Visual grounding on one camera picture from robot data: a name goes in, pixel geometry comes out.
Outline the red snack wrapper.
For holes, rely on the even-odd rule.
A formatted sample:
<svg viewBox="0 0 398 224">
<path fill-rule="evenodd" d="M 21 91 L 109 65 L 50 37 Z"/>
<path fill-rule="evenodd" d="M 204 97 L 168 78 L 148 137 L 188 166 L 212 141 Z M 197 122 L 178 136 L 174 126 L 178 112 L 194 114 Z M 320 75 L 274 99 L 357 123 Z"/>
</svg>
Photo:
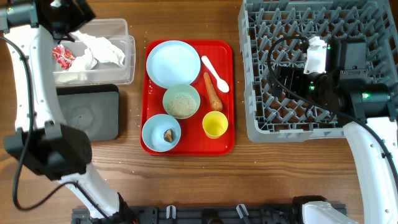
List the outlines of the red snack wrapper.
<svg viewBox="0 0 398 224">
<path fill-rule="evenodd" d="M 52 50 L 52 54 L 55 57 L 58 64 L 64 70 L 68 70 L 76 59 L 76 57 L 62 44 L 54 47 Z"/>
</svg>

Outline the white paper napkin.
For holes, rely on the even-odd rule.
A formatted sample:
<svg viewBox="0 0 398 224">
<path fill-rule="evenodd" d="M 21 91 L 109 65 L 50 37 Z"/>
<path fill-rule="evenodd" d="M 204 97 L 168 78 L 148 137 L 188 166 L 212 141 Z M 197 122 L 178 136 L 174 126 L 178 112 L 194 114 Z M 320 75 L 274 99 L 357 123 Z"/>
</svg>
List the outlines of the white paper napkin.
<svg viewBox="0 0 398 224">
<path fill-rule="evenodd" d="M 98 62 L 114 63 L 119 67 L 123 66 L 125 53 L 105 37 L 95 37 L 81 33 L 80 31 L 72 32 L 72 35 L 82 41 L 87 48 L 83 56 L 75 58 L 68 72 L 91 70 Z"/>
</svg>

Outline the yellow plastic cup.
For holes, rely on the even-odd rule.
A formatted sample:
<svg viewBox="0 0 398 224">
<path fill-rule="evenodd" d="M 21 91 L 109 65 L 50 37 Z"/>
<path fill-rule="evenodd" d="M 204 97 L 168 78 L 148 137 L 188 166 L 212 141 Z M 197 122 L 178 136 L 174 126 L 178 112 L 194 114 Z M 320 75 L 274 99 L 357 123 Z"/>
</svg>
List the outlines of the yellow plastic cup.
<svg viewBox="0 0 398 224">
<path fill-rule="evenodd" d="M 229 123 L 222 112 L 211 111 L 204 116 L 202 126 L 210 139 L 217 139 L 227 131 Z"/>
</svg>

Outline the green bowl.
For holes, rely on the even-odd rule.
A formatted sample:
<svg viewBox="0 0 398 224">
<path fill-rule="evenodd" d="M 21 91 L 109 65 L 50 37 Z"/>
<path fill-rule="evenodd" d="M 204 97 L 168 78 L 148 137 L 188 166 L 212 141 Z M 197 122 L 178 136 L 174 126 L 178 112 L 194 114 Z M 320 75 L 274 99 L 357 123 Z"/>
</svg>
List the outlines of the green bowl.
<svg viewBox="0 0 398 224">
<path fill-rule="evenodd" d="M 167 114 L 176 119 L 187 119 L 199 109 L 200 95 L 191 85 L 175 85 L 163 96 L 162 104 Z"/>
</svg>

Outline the white rice grains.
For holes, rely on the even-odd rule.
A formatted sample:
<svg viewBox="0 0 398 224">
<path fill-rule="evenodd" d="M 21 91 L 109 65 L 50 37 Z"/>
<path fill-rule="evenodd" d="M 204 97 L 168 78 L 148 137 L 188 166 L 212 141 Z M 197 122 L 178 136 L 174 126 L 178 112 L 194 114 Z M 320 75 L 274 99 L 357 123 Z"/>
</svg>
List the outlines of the white rice grains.
<svg viewBox="0 0 398 224">
<path fill-rule="evenodd" d="M 171 97 L 167 110 L 170 115 L 178 119 L 185 119 L 192 116 L 197 110 L 195 99 L 186 93 L 177 93 Z"/>
</svg>

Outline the brown food scrap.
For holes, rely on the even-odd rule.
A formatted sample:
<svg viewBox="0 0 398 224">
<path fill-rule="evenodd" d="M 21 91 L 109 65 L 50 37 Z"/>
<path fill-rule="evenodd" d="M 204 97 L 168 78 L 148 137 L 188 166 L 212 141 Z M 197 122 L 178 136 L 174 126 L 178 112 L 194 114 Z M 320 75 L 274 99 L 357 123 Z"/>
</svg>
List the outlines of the brown food scrap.
<svg viewBox="0 0 398 224">
<path fill-rule="evenodd" d="M 164 140 L 169 143 L 172 143 L 174 141 L 173 129 L 168 129 L 164 132 Z"/>
</svg>

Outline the small light blue bowl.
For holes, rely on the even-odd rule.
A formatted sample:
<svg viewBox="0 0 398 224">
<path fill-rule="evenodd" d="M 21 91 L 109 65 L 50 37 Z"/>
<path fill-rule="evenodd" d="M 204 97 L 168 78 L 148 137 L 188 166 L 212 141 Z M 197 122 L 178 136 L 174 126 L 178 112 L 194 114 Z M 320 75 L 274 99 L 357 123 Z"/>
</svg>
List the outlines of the small light blue bowl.
<svg viewBox="0 0 398 224">
<path fill-rule="evenodd" d="M 164 139 L 164 133 L 171 130 L 174 134 L 172 142 Z M 179 142 L 182 130 L 178 121 L 168 114 L 157 114 L 149 118 L 143 125 L 141 138 L 144 144 L 154 152 L 167 152 Z"/>
</svg>

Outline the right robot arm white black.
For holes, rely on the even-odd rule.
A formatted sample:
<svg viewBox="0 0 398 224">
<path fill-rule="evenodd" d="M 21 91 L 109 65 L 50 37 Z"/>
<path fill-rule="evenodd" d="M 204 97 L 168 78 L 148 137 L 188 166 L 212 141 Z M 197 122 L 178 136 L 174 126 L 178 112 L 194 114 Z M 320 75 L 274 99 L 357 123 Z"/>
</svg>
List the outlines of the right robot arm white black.
<svg viewBox="0 0 398 224">
<path fill-rule="evenodd" d="M 363 39 L 300 37 L 304 68 L 270 69 L 275 95 L 328 111 L 343 129 L 358 175 L 366 223 L 397 222 L 397 102 L 371 83 Z"/>
</svg>

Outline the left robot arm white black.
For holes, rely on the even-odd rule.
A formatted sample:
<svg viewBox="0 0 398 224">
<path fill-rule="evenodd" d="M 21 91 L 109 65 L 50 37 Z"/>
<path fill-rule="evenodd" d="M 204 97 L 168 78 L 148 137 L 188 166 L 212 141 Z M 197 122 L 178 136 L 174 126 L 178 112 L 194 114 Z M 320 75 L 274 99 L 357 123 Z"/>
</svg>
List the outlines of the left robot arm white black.
<svg viewBox="0 0 398 224">
<path fill-rule="evenodd" d="M 92 223 L 137 223 L 122 196 L 92 164 L 88 136 L 66 124 L 58 102 L 52 49 L 95 18 L 86 1 L 8 1 L 1 6 L 1 39 L 16 85 L 15 133 L 4 148 L 36 175 L 69 188 Z"/>
</svg>

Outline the grey dishwasher rack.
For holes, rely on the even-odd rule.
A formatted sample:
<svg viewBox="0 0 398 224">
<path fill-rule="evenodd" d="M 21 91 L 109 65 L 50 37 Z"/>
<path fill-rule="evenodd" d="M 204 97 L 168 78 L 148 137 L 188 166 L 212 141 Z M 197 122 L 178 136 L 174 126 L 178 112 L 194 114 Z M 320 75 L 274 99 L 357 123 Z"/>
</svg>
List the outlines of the grey dishwasher rack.
<svg viewBox="0 0 398 224">
<path fill-rule="evenodd" d="M 256 143 L 342 138 L 342 129 L 328 111 L 273 96 L 267 84 L 269 69 L 303 68 L 298 36 L 362 38 L 369 81 L 396 89 L 396 15 L 395 1 L 244 0 L 238 27 L 248 138 Z"/>
</svg>

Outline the clear plastic waste bin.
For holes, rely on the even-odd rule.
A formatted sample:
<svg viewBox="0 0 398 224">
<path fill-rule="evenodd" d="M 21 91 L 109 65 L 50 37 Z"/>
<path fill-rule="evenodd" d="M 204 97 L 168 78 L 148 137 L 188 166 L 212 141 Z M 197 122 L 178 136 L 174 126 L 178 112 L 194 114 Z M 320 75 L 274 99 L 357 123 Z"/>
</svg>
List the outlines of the clear plastic waste bin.
<svg viewBox="0 0 398 224">
<path fill-rule="evenodd" d="M 119 66 L 113 62 L 97 62 L 90 70 L 70 72 L 64 70 L 52 56 L 53 75 L 58 86 L 77 85 L 128 85 L 134 79 L 136 64 L 136 45 L 133 36 L 129 35 L 125 19 L 95 19 L 80 29 L 83 34 L 108 39 L 124 53 L 124 60 Z"/>
</svg>

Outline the black waste tray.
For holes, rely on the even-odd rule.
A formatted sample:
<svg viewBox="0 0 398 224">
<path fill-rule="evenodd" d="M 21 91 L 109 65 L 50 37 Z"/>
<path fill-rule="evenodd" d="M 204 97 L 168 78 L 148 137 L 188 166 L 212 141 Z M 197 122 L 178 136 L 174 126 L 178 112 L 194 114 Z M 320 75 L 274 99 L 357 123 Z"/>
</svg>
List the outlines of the black waste tray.
<svg viewBox="0 0 398 224">
<path fill-rule="evenodd" d="M 119 88 L 114 84 L 57 88 L 67 125 L 83 131 L 91 142 L 119 137 Z"/>
</svg>

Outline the white plastic spoon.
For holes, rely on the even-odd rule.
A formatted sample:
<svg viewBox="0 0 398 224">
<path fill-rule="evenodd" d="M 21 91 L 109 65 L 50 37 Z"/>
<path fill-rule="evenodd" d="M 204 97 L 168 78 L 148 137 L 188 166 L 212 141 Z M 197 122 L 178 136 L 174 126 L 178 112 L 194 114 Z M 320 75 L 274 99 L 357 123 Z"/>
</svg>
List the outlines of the white plastic spoon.
<svg viewBox="0 0 398 224">
<path fill-rule="evenodd" d="M 225 80 L 220 78 L 220 76 L 218 75 L 217 71 L 215 70 L 213 64 L 210 62 L 209 58 L 206 55 L 204 55 L 201 57 L 201 61 L 203 62 L 205 67 L 211 72 L 211 74 L 216 79 L 216 85 L 217 85 L 218 89 L 223 93 L 228 93 L 229 85 L 227 84 L 227 82 Z"/>
</svg>

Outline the orange carrot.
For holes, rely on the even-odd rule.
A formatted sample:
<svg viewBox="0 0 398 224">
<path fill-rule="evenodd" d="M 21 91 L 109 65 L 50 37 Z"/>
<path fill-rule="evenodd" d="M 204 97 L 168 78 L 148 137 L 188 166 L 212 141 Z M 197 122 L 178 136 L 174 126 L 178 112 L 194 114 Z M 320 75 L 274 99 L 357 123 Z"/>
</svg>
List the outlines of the orange carrot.
<svg viewBox="0 0 398 224">
<path fill-rule="evenodd" d="M 211 78 L 210 78 L 209 74 L 207 72 L 205 72 L 203 74 L 203 78 L 205 81 L 205 86 L 206 86 L 208 99 L 209 99 L 211 108 L 215 111 L 221 111 L 223 109 L 223 104 L 214 89 L 214 86 L 211 82 Z"/>
</svg>

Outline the red serving tray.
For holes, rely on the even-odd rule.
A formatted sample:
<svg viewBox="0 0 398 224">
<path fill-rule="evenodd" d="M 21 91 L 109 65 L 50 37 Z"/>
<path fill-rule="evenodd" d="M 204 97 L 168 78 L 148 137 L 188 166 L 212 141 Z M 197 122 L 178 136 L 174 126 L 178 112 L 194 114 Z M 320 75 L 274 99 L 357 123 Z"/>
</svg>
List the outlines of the red serving tray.
<svg viewBox="0 0 398 224">
<path fill-rule="evenodd" d="M 154 79 L 149 76 L 150 52 L 164 43 L 164 40 L 151 42 L 146 51 L 146 70 L 144 75 L 144 88 L 142 94 L 141 126 L 144 127 L 151 117 L 158 114 L 166 114 L 162 100 L 165 88 L 155 84 Z M 222 113 L 228 119 L 226 132 L 218 139 L 210 139 L 202 128 L 204 116 L 210 112 L 208 95 L 206 91 L 203 73 L 206 68 L 201 68 L 199 77 L 193 81 L 192 86 L 198 91 L 201 104 L 198 111 L 187 119 L 180 120 L 178 126 L 182 130 L 181 137 L 175 137 L 177 145 L 171 150 L 164 152 L 165 156 L 220 156 L 229 153 L 235 144 L 235 112 L 234 112 L 234 74 L 233 74 L 233 51 L 231 47 L 222 40 L 185 40 L 197 53 L 206 55 L 220 77 L 227 81 L 229 92 L 217 92 L 222 104 Z"/>
</svg>

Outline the large light blue plate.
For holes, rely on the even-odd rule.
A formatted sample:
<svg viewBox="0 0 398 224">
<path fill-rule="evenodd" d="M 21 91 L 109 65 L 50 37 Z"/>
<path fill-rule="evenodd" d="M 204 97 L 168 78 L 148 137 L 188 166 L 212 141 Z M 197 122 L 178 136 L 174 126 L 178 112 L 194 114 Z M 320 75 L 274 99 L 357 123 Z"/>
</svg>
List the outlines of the large light blue plate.
<svg viewBox="0 0 398 224">
<path fill-rule="evenodd" d="M 148 54 L 146 71 L 159 87 L 190 85 L 201 70 L 198 52 L 188 43 L 168 40 L 156 45 Z"/>
</svg>

